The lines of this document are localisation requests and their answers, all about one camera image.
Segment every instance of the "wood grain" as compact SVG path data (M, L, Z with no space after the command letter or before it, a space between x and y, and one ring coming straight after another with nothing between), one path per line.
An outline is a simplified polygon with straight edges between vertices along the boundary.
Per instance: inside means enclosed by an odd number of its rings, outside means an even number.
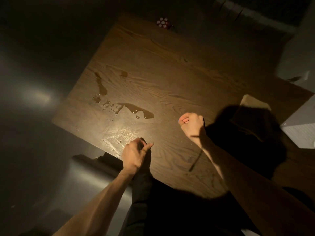
M284 121L312 94L274 77L271 69L270 63L222 53L124 13L52 121L118 158L136 137L154 142L151 171L156 179L214 198L227 187L205 155L189 172L200 150L184 136L178 118L196 112L210 124L221 109L250 94ZM107 95L99 95L95 72ZM117 103L134 104L154 118L144 119L141 111L133 114L126 107L116 115Z

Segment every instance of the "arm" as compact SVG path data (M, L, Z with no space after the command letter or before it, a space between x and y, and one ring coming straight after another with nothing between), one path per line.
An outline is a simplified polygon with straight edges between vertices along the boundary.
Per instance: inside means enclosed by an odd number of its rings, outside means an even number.
M127 144L122 153L123 170L84 209L73 216L54 236L105 235L120 199L139 170L147 151L153 143L146 144L137 138Z
M285 190L216 146L206 135L202 116L186 113L180 117L179 124L209 157L262 235L315 235L315 214Z

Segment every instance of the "dark floor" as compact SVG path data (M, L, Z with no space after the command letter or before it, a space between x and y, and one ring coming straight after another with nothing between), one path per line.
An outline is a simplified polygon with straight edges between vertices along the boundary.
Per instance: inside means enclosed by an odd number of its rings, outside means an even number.
M280 46L209 16L192 0L4 0L0 16L0 235L25 232L52 209L71 171L71 157L104 152L50 121L121 10L150 21L168 17L173 31L240 57L264 53L277 63ZM90 181L75 184L89 189ZM65 202L76 212L100 184Z

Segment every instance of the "forearm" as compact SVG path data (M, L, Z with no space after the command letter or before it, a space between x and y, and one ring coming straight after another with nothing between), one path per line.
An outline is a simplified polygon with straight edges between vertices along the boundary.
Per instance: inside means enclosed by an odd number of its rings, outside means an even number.
M54 236L104 235L133 174L122 170L85 208L73 216Z
M263 235L314 233L313 212L293 196L236 160L210 139L203 142L203 151Z

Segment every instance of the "hand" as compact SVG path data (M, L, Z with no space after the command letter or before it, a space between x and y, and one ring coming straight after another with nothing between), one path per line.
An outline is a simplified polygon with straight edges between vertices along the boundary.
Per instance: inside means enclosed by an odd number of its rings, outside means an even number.
M195 113L185 113L179 118L178 123L186 136L202 148L200 136L206 135L203 117Z
M147 144L141 138L136 138L127 144L121 155L124 170L129 174L135 175L141 167L146 153L153 145L154 143Z

